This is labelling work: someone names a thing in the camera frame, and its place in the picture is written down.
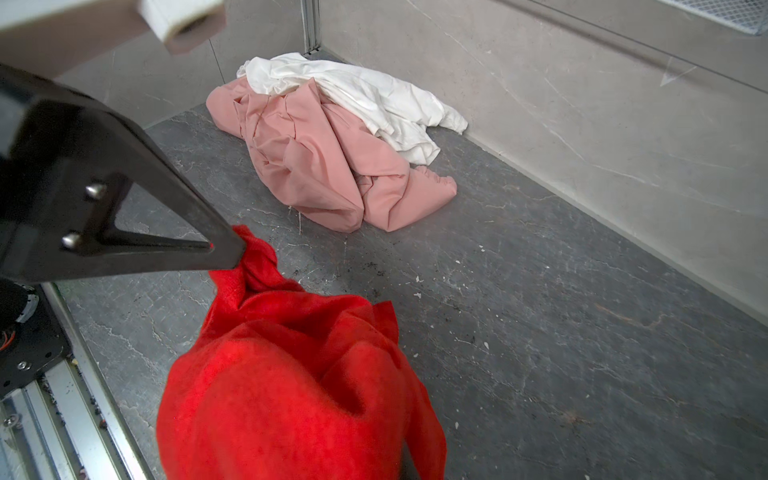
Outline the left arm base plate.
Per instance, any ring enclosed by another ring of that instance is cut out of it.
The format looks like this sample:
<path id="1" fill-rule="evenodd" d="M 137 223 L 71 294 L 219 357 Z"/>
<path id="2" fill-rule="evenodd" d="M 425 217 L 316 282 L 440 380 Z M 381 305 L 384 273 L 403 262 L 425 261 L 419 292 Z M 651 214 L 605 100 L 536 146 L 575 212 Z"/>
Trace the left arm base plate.
<path id="1" fill-rule="evenodd" d="M 42 288 L 3 279 L 1 395 L 38 379 L 70 353 L 70 343 Z"/>

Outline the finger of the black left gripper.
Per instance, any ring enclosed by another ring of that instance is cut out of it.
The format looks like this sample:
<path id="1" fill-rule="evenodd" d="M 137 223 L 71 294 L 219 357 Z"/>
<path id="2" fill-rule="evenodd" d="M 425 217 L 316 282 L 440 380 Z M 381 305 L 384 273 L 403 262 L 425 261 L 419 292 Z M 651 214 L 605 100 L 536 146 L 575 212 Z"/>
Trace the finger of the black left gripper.
<path id="1" fill-rule="evenodd" d="M 197 241 L 119 229 L 139 186 Z M 244 240 L 133 121 L 77 90 L 1 69 L 1 274 L 22 283 L 226 270 Z"/>

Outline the red cloth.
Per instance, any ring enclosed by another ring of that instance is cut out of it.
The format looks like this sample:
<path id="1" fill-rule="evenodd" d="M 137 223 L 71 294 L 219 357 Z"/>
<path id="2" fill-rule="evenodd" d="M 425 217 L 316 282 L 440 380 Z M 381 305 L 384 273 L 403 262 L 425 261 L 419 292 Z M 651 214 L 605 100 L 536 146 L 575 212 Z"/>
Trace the red cloth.
<path id="1" fill-rule="evenodd" d="M 395 479 L 410 458 L 445 475 L 447 445 L 398 345 L 389 302 L 306 291 L 243 225 L 246 249 L 173 364 L 156 421 L 170 479 Z"/>

